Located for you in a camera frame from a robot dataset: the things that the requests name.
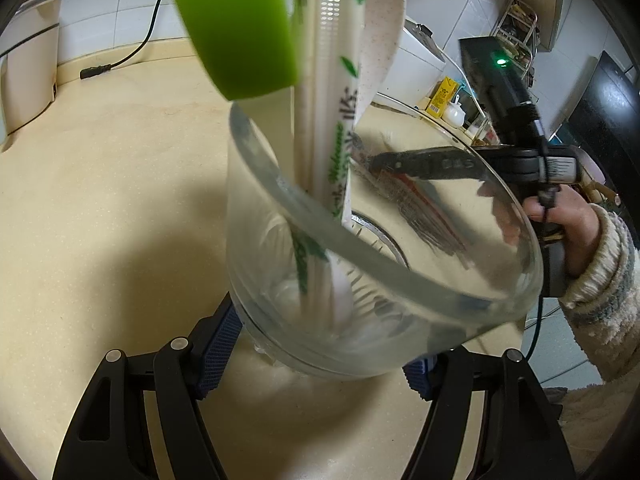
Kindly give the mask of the knitted sweater right forearm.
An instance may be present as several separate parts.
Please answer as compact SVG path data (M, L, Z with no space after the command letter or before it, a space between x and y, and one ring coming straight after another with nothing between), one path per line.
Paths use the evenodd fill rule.
M602 382L567 391L561 428L578 474L614 434L639 385L639 252L622 219L594 205L601 239L587 270L560 299L576 342Z

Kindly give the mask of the right hand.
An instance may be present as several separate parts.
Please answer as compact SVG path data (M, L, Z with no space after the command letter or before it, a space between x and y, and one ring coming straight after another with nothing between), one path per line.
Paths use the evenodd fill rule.
M554 207L544 210L537 197L523 200L526 216L535 222L549 222L562 226L564 234L565 270L577 278L587 270L601 238L601 225L596 211L568 185L555 194Z

